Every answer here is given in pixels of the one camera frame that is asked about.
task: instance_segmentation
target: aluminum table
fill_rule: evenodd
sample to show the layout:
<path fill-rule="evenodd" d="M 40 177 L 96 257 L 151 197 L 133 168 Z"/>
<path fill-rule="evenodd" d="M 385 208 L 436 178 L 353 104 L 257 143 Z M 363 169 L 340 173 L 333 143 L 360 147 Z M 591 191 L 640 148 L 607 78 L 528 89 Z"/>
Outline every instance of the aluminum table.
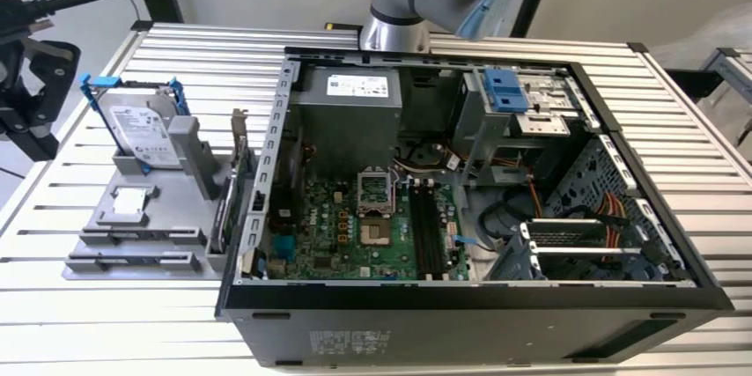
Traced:
<path fill-rule="evenodd" d="M 177 76 L 201 138 L 232 146 L 229 117 L 248 110 L 263 141 L 284 46 L 357 48 L 355 32 L 285 32 L 155 24 L 133 30 L 103 75 Z M 736 313 L 621 365 L 508 368 L 299 369 L 357 374 L 525 373 L 667 376 L 752 373 L 752 169 L 647 53 L 627 44 L 433 35 L 437 54 L 583 63 L 631 146 L 725 287 Z M 276 374 L 263 369 L 232 324 L 213 320 L 219 282 L 67 281 L 75 247 L 113 173 L 113 142 L 84 103 L 59 134 L 55 162 L 36 164 L 0 212 L 1 374 Z"/>

